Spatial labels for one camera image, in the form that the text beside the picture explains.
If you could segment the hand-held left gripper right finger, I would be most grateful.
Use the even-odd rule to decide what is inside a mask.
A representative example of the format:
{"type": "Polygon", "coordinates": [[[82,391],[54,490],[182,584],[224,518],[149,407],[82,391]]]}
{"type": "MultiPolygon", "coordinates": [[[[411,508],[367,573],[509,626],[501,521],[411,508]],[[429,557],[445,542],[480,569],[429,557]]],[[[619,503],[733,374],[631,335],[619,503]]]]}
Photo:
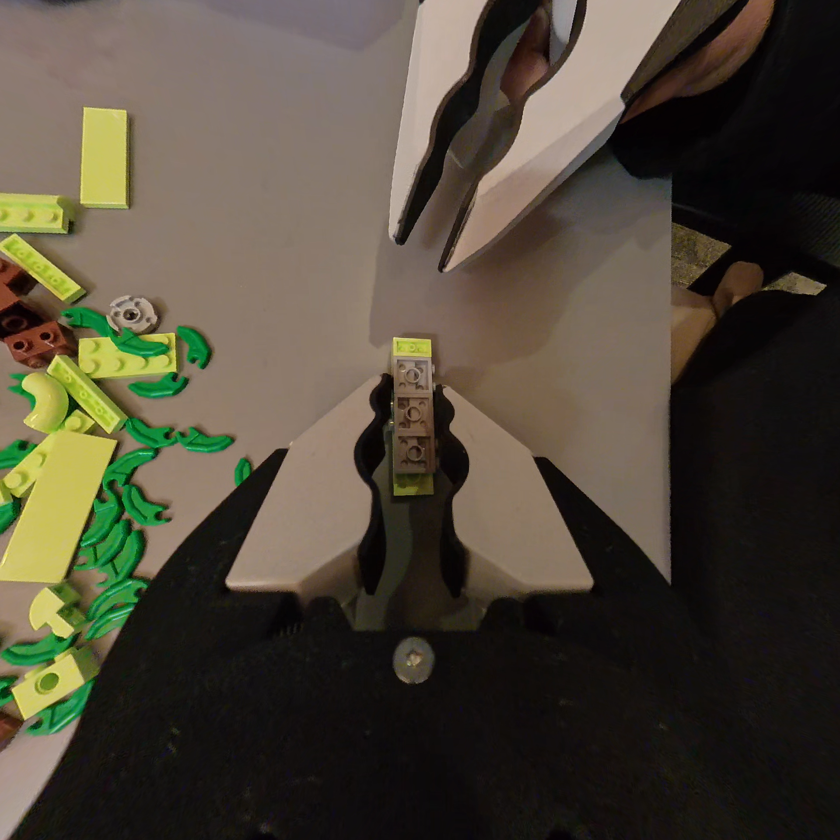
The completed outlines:
{"type": "Polygon", "coordinates": [[[496,599],[589,592],[587,568],[531,451],[439,386],[438,461],[449,483],[440,533],[448,592],[486,610],[496,599]]]}

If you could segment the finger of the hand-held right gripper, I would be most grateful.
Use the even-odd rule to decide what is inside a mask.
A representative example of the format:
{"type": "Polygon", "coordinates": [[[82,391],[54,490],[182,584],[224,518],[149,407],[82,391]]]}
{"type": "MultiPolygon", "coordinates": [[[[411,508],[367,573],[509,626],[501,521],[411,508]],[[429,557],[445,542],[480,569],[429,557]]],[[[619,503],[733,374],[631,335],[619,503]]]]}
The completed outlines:
{"type": "Polygon", "coordinates": [[[440,271],[485,250],[603,146],[623,114],[624,88],[678,4],[586,2],[564,62],[530,93],[511,146],[462,205],[440,271]]]}
{"type": "Polygon", "coordinates": [[[392,176],[389,226],[403,245],[443,174],[459,130],[445,115],[475,65],[476,33],[488,1],[426,1],[416,13],[392,176]]]}

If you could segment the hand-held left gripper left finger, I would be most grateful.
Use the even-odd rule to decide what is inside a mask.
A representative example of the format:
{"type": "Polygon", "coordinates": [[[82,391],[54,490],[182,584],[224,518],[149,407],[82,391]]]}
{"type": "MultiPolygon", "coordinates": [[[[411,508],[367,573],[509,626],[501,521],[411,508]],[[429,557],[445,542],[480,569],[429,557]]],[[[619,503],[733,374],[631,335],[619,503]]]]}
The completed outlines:
{"type": "Polygon", "coordinates": [[[227,576],[234,591],[374,594],[385,563],[373,474],[393,379],[372,377],[289,446],[227,576]]]}

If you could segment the lime long studded plate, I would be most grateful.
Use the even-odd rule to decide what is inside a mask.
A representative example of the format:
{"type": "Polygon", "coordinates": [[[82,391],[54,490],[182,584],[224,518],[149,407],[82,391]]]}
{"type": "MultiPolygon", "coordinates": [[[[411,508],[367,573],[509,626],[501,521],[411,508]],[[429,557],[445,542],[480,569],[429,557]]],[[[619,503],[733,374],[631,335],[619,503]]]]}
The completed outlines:
{"type": "MultiPolygon", "coordinates": [[[[432,359],[432,343],[429,339],[416,338],[401,338],[395,337],[392,341],[392,357],[400,356],[427,356],[432,359]]],[[[393,455],[393,401],[395,398],[393,392],[392,399],[392,455],[393,455]]],[[[434,494],[434,473],[430,475],[396,475],[392,466],[392,492],[394,497],[409,498],[409,497],[425,497],[434,494]]]]}

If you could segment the pile of mixed toy bricks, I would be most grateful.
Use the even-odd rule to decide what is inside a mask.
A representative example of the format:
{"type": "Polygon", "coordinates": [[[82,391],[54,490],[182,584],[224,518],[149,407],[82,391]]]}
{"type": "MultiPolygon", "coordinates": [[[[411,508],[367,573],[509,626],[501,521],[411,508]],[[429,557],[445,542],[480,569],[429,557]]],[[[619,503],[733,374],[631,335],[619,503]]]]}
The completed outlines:
{"type": "Polygon", "coordinates": [[[234,442],[149,425],[103,391],[127,380],[145,399],[178,396],[181,362],[205,369],[213,351],[186,325],[152,333],[159,318],[144,298],[81,306],[86,290],[24,238],[68,235],[75,216],[63,196],[2,194],[2,347],[26,369],[8,390],[40,436],[2,447],[2,582],[40,585],[28,607],[38,638],[2,643],[2,664],[18,671],[2,676],[3,748],[24,724],[43,737],[79,718],[100,668],[92,643],[120,629],[148,587],[135,574],[145,532],[169,517],[137,470],[174,445],[212,454],[234,442]]]}

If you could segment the person's right hand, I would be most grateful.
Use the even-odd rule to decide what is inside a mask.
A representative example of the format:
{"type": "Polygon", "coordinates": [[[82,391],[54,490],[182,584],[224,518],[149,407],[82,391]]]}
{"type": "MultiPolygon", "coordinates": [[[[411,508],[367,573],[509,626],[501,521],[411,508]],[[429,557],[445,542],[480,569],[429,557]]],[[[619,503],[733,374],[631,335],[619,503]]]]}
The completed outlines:
{"type": "Polygon", "coordinates": [[[748,1],[715,38],[640,92],[622,123],[669,100],[699,96],[729,80],[756,51],[770,24],[774,1],[748,1]]]}

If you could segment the lime smooth tile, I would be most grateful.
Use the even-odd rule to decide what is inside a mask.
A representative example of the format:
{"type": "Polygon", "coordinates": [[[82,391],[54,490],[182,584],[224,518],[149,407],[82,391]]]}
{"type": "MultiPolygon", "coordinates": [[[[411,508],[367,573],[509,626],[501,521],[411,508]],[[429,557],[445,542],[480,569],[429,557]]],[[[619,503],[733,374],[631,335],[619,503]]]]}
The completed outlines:
{"type": "Polygon", "coordinates": [[[130,208],[130,117],[125,110],[84,107],[80,204],[130,208]]]}

